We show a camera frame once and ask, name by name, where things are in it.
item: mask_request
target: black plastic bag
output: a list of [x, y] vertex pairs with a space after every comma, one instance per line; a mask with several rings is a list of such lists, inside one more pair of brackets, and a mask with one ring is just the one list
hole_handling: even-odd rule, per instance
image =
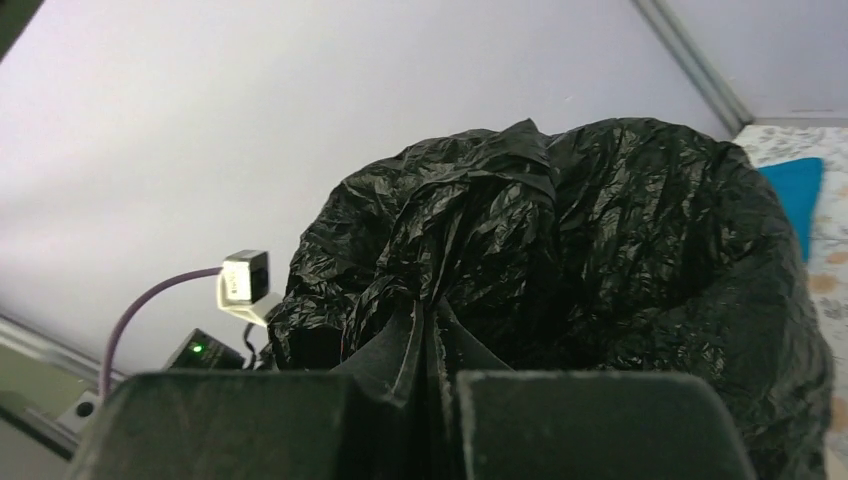
[[269, 328], [343, 331], [446, 297], [520, 369], [673, 370], [725, 401], [761, 478], [824, 479], [833, 366], [798, 242], [742, 149], [653, 119], [425, 140], [346, 178]]

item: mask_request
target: purple cable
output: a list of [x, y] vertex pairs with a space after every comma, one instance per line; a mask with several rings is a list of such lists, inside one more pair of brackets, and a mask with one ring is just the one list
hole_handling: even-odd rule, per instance
[[171, 277], [144, 292], [142, 296], [138, 297], [138, 299], [136, 299], [136, 301], [127, 308], [127, 311], [121, 315], [118, 323], [116, 323], [115, 327], [112, 328], [112, 334], [109, 335], [109, 343], [106, 344], [106, 353], [103, 355], [103, 365], [100, 366], [100, 377], [97, 382], [101, 399], [105, 399], [109, 395], [109, 390], [112, 387], [112, 363], [115, 360], [115, 351], [118, 349], [118, 340], [120, 340], [121, 334], [124, 333], [124, 329], [127, 328], [127, 324], [129, 324], [132, 317], [141, 310], [141, 307], [149, 302], [150, 299], [174, 285], [179, 285], [180, 283], [194, 280], [196, 278], [214, 277], [218, 275], [220, 271], [221, 267], [215, 267], [204, 270], [195, 270], [193, 272], [177, 275], [176, 277]]

